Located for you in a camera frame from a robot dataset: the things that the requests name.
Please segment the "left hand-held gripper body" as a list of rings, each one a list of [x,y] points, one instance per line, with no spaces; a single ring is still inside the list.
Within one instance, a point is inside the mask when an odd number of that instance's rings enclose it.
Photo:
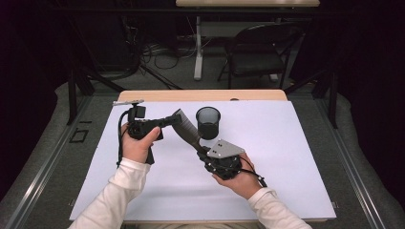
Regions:
[[[120,120],[127,116],[127,133],[134,139],[142,139],[148,135],[155,127],[165,127],[164,119],[145,119],[146,108],[140,106],[143,99],[132,101],[114,101],[114,106],[131,105],[131,108],[124,112]]]

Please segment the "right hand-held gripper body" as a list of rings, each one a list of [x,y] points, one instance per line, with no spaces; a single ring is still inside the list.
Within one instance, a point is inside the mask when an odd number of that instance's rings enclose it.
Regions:
[[[206,153],[204,168],[223,180],[232,179],[242,170],[240,154],[244,152],[243,148],[219,139]]]

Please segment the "black mesh pen holder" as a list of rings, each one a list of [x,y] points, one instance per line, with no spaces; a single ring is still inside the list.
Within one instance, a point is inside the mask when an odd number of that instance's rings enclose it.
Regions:
[[[211,140],[219,134],[219,122],[221,113],[214,107],[202,107],[196,113],[198,130],[202,139]]]

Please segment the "dark brown comb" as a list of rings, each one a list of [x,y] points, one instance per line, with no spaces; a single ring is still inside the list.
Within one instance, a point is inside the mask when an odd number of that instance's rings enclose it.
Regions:
[[[200,133],[193,123],[188,119],[182,109],[178,109],[174,112],[174,115],[181,116],[181,124],[173,125],[174,131],[178,136],[186,143],[191,145],[197,152],[207,153],[207,151],[200,144]]]

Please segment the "person's left hand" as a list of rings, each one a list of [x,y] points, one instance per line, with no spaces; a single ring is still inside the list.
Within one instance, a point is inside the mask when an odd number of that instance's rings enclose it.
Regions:
[[[127,134],[128,124],[121,126],[122,156],[138,163],[145,163],[148,157],[148,149],[160,135],[160,127],[155,127],[142,139],[134,139]]]

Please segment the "person's right hand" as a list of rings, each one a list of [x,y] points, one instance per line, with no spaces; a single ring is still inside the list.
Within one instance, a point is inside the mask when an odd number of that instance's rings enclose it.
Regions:
[[[222,186],[231,189],[234,193],[245,199],[250,199],[262,186],[258,178],[252,174],[254,171],[254,164],[246,153],[240,154],[242,168],[244,172],[240,172],[237,176],[229,180],[223,180],[217,175],[213,178]]]

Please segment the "white table sheet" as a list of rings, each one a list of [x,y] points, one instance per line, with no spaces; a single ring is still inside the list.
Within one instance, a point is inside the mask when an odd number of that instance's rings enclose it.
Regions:
[[[295,109],[289,101],[214,101],[221,113],[219,137],[242,147],[268,187],[302,219],[334,219],[329,194],[314,161]],[[94,200],[117,169],[117,125],[127,106],[112,109],[88,174],[70,215]],[[255,214],[244,198],[219,185],[205,170],[196,151],[172,128],[152,151],[155,162],[142,193],[127,208],[126,220],[238,221]]]

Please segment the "desk with white legs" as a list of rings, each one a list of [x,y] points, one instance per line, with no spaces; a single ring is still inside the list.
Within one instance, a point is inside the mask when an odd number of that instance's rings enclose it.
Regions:
[[[219,10],[222,7],[235,10],[262,10],[269,8],[272,10],[309,10],[316,9],[320,5],[319,0],[176,0],[176,6],[187,9]],[[259,23],[256,19],[250,22],[247,18],[237,22],[235,19],[202,19],[196,17],[196,63],[194,79],[200,81],[203,77],[203,43],[204,37],[232,37],[242,29]]]

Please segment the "black metal stand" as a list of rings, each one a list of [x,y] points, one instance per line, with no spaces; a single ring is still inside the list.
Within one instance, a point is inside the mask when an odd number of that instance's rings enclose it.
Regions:
[[[105,86],[116,92],[123,92],[124,88],[114,83],[101,74],[87,68],[72,69],[68,74],[68,95],[69,95],[69,119],[67,124],[71,125],[77,116],[76,89],[80,89],[85,96],[90,96],[95,92],[91,80],[101,82]]]
[[[291,94],[298,89],[304,87],[311,81],[315,82],[315,86],[311,91],[313,98],[324,98],[328,95],[328,119],[331,126],[337,129],[336,123],[336,105],[337,105],[337,93],[338,93],[338,76],[333,70],[321,70],[303,80],[295,82],[292,86],[284,89],[285,94]]]

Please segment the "black folding chair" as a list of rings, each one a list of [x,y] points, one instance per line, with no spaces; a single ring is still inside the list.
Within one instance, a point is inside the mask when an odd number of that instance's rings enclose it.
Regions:
[[[292,47],[303,35],[294,23],[262,24],[240,31],[224,46],[225,62],[217,80],[226,73],[231,88],[233,77],[279,74],[282,89]]]

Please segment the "aluminium floor rail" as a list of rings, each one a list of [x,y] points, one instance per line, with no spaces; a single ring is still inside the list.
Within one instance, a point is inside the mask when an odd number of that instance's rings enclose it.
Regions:
[[[53,170],[62,156],[62,151],[75,131],[78,119],[85,113],[92,101],[91,96],[83,96],[77,105],[77,114],[70,124],[66,124],[62,113],[67,101],[58,100],[51,121],[34,147],[20,175],[13,183],[0,208],[6,211],[0,224],[3,229],[21,229],[33,206],[42,194]]]
[[[328,114],[328,105],[323,99],[316,99],[315,103],[318,107],[319,113],[321,114],[324,122],[328,126],[329,132],[333,138],[333,141],[337,145],[338,157],[344,170],[348,176],[348,179],[352,185],[353,191],[359,201],[359,204],[364,212],[371,229],[387,229],[385,223],[383,222],[380,214],[378,213],[376,206],[371,198],[368,189],[363,182],[358,170],[352,160],[352,156],[344,142],[344,139],[340,135],[338,129],[335,129],[330,123]]]

